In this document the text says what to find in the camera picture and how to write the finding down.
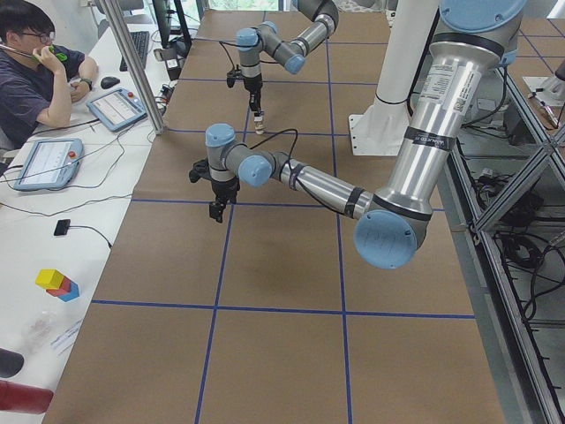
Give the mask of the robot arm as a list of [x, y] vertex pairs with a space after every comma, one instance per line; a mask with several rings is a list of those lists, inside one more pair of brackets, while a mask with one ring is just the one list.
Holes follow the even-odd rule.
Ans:
[[523, 10], [522, 1], [398, 3], [374, 101], [349, 123], [355, 155], [395, 158], [389, 181], [374, 192], [291, 154], [249, 147], [230, 125], [209, 126], [207, 155], [189, 173], [212, 186], [209, 215], [221, 221], [242, 184], [275, 179], [354, 219], [355, 247], [366, 262], [402, 267], [426, 237], [431, 194], [479, 82], [515, 59]]
[[240, 60], [237, 69], [243, 78], [245, 89], [250, 94], [249, 107], [257, 119], [263, 117], [260, 106], [260, 54], [266, 53], [284, 70], [297, 74], [304, 66], [306, 57], [338, 28], [339, 13], [334, 2], [294, 1], [292, 4], [311, 21], [311, 25], [293, 40], [283, 40], [272, 21], [264, 21], [256, 27], [242, 28], [236, 34]]

